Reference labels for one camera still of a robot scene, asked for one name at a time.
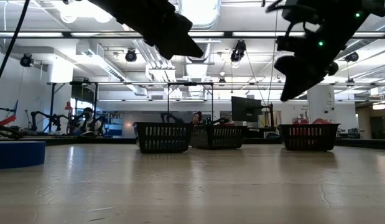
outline person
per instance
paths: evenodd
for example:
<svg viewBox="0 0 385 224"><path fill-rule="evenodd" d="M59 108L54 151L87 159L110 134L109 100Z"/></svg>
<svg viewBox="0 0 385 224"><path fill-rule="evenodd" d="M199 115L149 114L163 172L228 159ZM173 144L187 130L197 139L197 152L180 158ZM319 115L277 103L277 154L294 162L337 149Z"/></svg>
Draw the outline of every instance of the person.
<svg viewBox="0 0 385 224"><path fill-rule="evenodd" d="M94 124L94 130L92 127L92 122L94 121L93 117L93 109L91 108L85 108L83 110L83 114L85 115L85 122L83 123L83 126L81 127L82 134L88 134L88 133L94 133L95 135L98 135L98 130L101 127L101 121L95 121Z"/></svg>
<svg viewBox="0 0 385 224"><path fill-rule="evenodd" d="M202 112L198 111L193 114L191 124L194 124L194 125L200 124L201 120L202 120Z"/></svg>

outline wooden floor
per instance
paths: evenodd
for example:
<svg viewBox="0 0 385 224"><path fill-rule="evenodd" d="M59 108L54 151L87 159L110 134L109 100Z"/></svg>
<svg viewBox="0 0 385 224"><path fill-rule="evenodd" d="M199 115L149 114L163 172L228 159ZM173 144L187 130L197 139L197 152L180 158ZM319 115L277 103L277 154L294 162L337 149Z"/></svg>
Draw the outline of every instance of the wooden floor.
<svg viewBox="0 0 385 224"><path fill-rule="evenodd" d="M385 151L48 147L44 166L0 170L0 224L12 223L380 224Z"/></svg>

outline black plastic basket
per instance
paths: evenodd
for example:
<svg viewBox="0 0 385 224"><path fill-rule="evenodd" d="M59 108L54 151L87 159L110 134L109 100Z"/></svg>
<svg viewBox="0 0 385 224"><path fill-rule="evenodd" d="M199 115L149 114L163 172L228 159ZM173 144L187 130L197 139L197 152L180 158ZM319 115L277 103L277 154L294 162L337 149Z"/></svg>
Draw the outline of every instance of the black plastic basket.
<svg viewBox="0 0 385 224"><path fill-rule="evenodd" d="M190 145L200 149L239 149L244 126L197 125L193 127Z"/></svg>
<svg viewBox="0 0 385 224"><path fill-rule="evenodd" d="M137 146L142 153L186 152L191 140L192 124L133 124Z"/></svg>
<svg viewBox="0 0 385 224"><path fill-rule="evenodd" d="M330 151L340 124L282 124L282 143L291 151Z"/></svg>

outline computer monitor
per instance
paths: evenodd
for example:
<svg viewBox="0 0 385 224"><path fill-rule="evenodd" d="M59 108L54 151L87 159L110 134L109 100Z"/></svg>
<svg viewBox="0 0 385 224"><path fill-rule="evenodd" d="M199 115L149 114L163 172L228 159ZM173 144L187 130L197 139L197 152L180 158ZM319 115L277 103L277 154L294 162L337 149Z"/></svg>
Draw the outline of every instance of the computer monitor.
<svg viewBox="0 0 385 224"><path fill-rule="evenodd" d="M258 122L262 115L261 100L232 96L232 120Z"/></svg>

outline blue mat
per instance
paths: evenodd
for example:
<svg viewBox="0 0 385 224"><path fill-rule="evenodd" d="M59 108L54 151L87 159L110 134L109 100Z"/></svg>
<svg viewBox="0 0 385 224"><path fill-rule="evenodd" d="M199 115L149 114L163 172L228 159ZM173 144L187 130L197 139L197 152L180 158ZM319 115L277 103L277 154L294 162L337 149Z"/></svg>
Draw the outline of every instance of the blue mat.
<svg viewBox="0 0 385 224"><path fill-rule="evenodd" d="M45 142L0 142L0 169L44 164Z"/></svg>

